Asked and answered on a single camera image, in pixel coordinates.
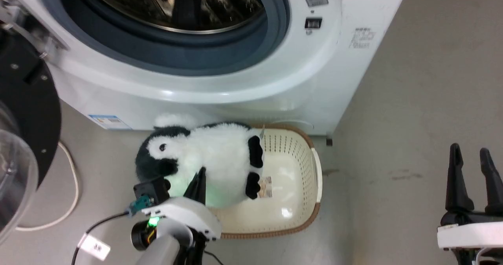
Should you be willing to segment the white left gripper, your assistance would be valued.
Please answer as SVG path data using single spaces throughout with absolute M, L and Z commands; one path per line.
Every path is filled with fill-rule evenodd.
M 141 233 L 155 232 L 155 241 L 173 239 L 176 242 L 215 241 L 222 236 L 219 219 L 206 207 L 206 168 L 193 177 L 183 197 L 172 197 L 142 210 L 149 218 Z

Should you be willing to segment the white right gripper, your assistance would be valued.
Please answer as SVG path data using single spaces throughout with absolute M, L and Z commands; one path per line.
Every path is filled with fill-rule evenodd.
M 485 213 L 471 212 L 474 204 L 465 186 L 460 145 L 453 143 L 450 146 L 445 202 L 445 209 L 449 212 L 442 216 L 437 228 L 437 244 L 440 249 L 502 250 L 503 183 L 489 149 L 481 148 L 479 156 L 486 184 Z

